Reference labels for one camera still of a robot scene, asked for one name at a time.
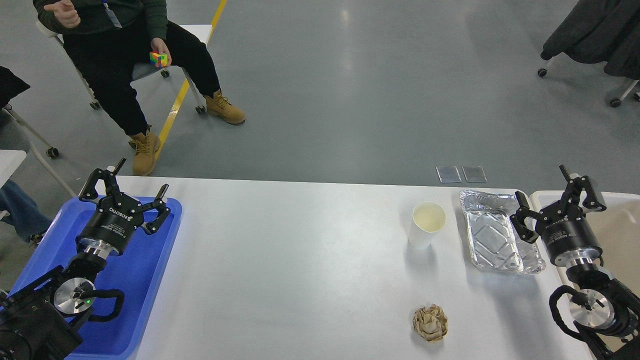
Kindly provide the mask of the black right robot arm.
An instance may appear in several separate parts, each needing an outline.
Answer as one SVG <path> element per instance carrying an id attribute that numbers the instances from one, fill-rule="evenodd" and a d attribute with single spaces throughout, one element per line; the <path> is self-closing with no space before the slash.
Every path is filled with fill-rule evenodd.
<path id="1" fill-rule="evenodd" d="M 510 222 L 519 239 L 542 239 L 551 263 L 566 271 L 569 285 L 550 296 L 551 317 L 563 333 L 585 343 L 597 360 L 637 360 L 640 301 L 604 267 L 603 250 L 586 214 L 607 209 L 587 175 L 560 165 L 566 187 L 560 199 L 539 210 L 521 191 Z"/>

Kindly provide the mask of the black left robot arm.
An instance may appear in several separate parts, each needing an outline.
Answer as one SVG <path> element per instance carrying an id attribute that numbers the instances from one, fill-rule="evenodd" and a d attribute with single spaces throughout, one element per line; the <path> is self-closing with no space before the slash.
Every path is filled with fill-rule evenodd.
<path id="1" fill-rule="evenodd" d="M 63 205 L 1 303 L 3 360 L 122 360 L 141 340 L 182 215 L 94 169 Z"/>

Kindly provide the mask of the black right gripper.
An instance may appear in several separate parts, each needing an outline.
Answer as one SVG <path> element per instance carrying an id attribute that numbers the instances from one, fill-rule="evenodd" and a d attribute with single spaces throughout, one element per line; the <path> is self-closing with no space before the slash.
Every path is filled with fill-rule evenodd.
<path id="1" fill-rule="evenodd" d="M 560 202 L 535 212 L 526 194 L 515 191 L 518 209 L 510 215 L 510 222 L 525 243 L 534 244 L 540 235 L 553 265 L 592 264 L 603 250 L 586 221 L 586 214 L 604 212 L 607 205 L 589 176 L 571 173 L 564 164 L 558 168 L 567 183 Z M 537 220 L 535 230 L 528 227 L 527 219 Z"/>

